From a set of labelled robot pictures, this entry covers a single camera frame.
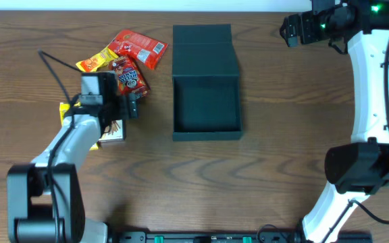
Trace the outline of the brown Pocky box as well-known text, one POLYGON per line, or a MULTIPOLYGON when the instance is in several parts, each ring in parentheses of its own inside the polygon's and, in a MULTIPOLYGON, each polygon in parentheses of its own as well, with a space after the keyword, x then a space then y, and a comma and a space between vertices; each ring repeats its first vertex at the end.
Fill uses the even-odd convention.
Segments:
POLYGON ((112 121, 109 126, 105 128, 105 132, 100 137, 99 142, 116 142, 123 141, 126 138, 126 125, 125 121, 115 120, 112 121))

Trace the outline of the yellow snack bag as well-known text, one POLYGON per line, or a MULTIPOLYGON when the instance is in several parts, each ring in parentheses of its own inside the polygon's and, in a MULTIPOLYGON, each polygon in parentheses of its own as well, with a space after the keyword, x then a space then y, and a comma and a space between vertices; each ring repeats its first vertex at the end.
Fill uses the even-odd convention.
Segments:
MULTIPOLYGON (((60 103, 59 104, 59 116, 60 116, 60 122, 61 122, 61 125, 63 125, 63 119, 64 119, 64 115, 65 113, 69 110, 70 108, 70 105, 68 103, 60 103)), ((91 151, 97 151, 99 150, 99 146, 98 146, 98 143, 94 143, 94 145, 92 145, 90 147, 90 150, 91 151)))

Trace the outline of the black gift box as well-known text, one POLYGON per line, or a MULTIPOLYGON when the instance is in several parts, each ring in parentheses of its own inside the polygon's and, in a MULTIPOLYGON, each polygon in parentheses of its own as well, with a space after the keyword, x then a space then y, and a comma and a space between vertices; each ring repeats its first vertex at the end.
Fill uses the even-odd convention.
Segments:
POLYGON ((175 141, 242 137, 240 72, 229 24, 173 27, 175 141))

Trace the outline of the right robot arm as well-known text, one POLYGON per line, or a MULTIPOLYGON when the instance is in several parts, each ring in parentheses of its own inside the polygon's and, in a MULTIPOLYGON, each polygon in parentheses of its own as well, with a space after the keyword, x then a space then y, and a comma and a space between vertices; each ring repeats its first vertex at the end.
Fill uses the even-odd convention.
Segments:
POLYGON ((280 36, 289 47, 327 41, 348 55, 355 94, 351 141, 327 152, 326 186, 288 241, 364 242, 367 235, 340 230, 389 185, 389 1, 313 1, 309 11, 284 18, 280 36))

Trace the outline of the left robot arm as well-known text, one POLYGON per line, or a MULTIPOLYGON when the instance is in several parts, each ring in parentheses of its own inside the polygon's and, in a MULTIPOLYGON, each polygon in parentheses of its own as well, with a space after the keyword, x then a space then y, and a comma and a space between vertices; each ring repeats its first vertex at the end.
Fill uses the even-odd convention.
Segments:
POLYGON ((115 120, 138 115, 115 72, 84 72, 81 93, 69 102, 63 125, 31 163, 7 173, 10 242, 115 242, 109 226, 87 219, 77 171, 115 120))

